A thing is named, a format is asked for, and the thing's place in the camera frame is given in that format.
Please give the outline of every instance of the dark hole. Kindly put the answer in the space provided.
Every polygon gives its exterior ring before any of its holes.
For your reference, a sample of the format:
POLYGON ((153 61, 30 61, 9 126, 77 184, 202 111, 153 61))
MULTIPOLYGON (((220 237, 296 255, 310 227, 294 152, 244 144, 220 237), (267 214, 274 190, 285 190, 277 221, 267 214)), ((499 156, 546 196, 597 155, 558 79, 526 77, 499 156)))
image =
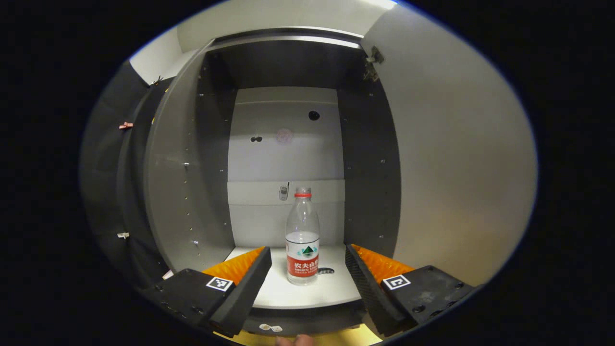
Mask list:
POLYGON ((442 310, 436 310, 436 311, 432 312, 432 314, 431 314, 431 315, 429 315, 429 317, 434 317, 434 316, 437 316, 437 315, 438 315, 439 313, 441 313, 441 312, 442 312, 442 310))
POLYGON ((320 114, 317 111, 310 111, 307 116, 311 121, 316 121, 320 118, 320 114))
POLYGON ((333 274, 334 272, 331 268, 318 268, 318 274, 333 274))
POLYGON ((203 314, 204 314, 203 309, 201 309, 201 308, 199 308, 199 307, 195 307, 195 306, 193 306, 193 307, 191 307, 190 309, 191 309, 191 310, 192 310, 192 312, 194 312, 194 313, 198 313, 198 314, 200 314, 200 315, 203 315, 203 314))

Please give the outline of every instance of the door hinge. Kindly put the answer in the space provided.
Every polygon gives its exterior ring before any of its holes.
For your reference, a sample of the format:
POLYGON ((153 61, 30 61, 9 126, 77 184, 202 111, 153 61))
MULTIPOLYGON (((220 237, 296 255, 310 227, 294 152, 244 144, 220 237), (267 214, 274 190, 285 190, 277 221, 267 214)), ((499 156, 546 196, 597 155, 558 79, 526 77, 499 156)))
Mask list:
POLYGON ((365 74, 363 75, 363 80, 371 79, 371 81, 375 82, 378 80, 378 73, 374 68, 374 63, 382 63, 384 61, 384 56, 380 53, 380 50, 373 46, 371 48, 371 57, 365 59, 365 74))

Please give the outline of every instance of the cabinet door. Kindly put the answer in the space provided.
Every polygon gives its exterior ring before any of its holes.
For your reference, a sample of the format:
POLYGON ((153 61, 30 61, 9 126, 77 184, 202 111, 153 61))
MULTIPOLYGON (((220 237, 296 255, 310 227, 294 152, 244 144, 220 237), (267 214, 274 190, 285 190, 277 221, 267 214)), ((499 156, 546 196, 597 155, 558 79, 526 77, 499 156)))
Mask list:
POLYGON ((391 107, 402 172, 394 258, 488 281, 525 232, 538 163, 511 85, 442 24, 395 5, 361 43, 391 107))

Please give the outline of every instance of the finger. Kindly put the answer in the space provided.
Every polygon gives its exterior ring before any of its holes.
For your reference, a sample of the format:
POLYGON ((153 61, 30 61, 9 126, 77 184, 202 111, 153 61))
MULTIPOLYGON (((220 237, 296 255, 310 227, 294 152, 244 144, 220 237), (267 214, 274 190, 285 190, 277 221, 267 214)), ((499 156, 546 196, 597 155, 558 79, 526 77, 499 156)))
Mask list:
POLYGON ((293 346, 293 342, 285 337, 276 336, 276 346, 293 346))
POLYGON ((305 335, 305 334, 299 334, 297 335, 297 338, 295 339, 295 346, 314 346, 314 339, 309 336, 309 335, 305 335))

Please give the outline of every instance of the plastic bottle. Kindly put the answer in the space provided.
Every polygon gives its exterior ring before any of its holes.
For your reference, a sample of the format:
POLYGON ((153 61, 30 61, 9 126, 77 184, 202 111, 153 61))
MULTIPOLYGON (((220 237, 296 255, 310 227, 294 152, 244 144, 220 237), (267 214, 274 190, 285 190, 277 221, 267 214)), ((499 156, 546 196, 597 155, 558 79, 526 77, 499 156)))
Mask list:
POLYGON ((320 221, 311 198, 309 187, 298 187, 286 221, 287 277, 297 285, 313 283, 318 273, 320 221))

